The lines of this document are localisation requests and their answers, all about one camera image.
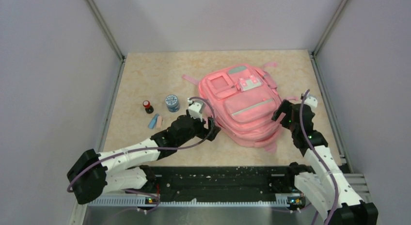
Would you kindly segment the pink backpack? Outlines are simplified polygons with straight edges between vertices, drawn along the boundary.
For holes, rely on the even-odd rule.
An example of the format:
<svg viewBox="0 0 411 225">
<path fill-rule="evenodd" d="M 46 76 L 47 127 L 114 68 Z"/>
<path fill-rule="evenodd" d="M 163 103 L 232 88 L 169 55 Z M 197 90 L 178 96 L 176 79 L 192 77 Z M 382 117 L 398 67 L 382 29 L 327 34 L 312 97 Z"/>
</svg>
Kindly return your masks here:
<svg viewBox="0 0 411 225">
<path fill-rule="evenodd" d="M 276 66 L 275 62 L 262 67 L 237 64 L 200 80 L 188 75 L 182 78 L 197 86 L 199 97 L 211 104 L 205 113 L 213 116 L 216 125 L 234 142 L 275 152 L 281 126 L 271 118 L 282 98 L 267 67 Z"/>
</svg>

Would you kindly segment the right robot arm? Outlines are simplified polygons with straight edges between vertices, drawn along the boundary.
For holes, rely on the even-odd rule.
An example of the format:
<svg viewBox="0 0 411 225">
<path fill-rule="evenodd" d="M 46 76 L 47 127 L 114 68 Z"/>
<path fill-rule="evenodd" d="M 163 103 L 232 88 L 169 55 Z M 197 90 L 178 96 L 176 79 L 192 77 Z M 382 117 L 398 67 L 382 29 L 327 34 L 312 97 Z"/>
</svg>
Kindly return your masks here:
<svg viewBox="0 0 411 225">
<path fill-rule="evenodd" d="M 284 179 L 290 192 L 302 192 L 323 219 L 325 225 L 375 225 L 378 209 L 365 202 L 350 185 L 332 157 L 325 137 L 314 129 L 315 102 L 300 104 L 283 100 L 272 120 L 291 132 L 294 146 L 309 162 L 312 170 L 294 164 Z"/>
</svg>

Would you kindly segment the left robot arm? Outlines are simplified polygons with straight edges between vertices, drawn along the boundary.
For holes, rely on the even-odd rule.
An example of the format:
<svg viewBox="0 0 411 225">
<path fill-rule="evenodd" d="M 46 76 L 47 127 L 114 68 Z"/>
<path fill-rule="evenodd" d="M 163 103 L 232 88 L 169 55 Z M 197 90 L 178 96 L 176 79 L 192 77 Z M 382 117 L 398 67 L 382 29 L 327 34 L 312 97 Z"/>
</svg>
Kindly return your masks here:
<svg viewBox="0 0 411 225">
<path fill-rule="evenodd" d="M 80 205 L 90 203 L 108 192 L 141 189 L 149 193 L 155 179 L 144 163 L 158 161 L 178 150 L 193 138 L 197 144 L 213 141 L 221 128 L 212 117 L 207 120 L 181 115 L 171 125 L 151 137 L 115 151 L 84 151 L 67 173 L 67 191 L 73 193 Z"/>
</svg>

